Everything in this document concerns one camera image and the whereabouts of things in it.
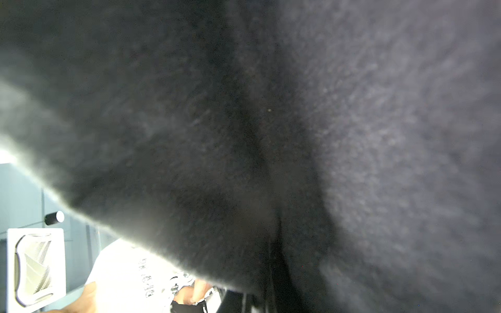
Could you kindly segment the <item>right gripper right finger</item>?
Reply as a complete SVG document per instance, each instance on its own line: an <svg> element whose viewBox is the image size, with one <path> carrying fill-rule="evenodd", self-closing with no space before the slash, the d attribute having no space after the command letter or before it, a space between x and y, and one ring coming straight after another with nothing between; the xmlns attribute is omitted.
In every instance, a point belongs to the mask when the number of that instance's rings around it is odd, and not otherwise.
<svg viewBox="0 0 501 313"><path fill-rule="evenodd" d="M305 312L292 284L280 237L270 244L270 311Z"/></svg>

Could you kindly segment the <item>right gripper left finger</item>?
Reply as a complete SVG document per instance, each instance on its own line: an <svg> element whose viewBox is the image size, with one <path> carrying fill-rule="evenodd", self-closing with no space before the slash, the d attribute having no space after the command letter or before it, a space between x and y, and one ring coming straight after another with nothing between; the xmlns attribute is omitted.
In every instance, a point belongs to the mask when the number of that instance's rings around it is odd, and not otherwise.
<svg viewBox="0 0 501 313"><path fill-rule="evenodd" d="M250 293L227 290L217 313L266 313L269 312L264 299Z"/></svg>

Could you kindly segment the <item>dark grey long pants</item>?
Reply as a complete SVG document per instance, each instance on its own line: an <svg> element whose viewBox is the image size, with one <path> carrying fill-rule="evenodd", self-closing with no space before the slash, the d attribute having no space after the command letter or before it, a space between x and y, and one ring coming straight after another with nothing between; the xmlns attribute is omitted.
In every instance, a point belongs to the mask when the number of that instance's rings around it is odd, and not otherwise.
<svg viewBox="0 0 501 313"><path fill-rule="evenodd" d="M499 1L2 1L1 148L305 312L500 311Z"/></svg>

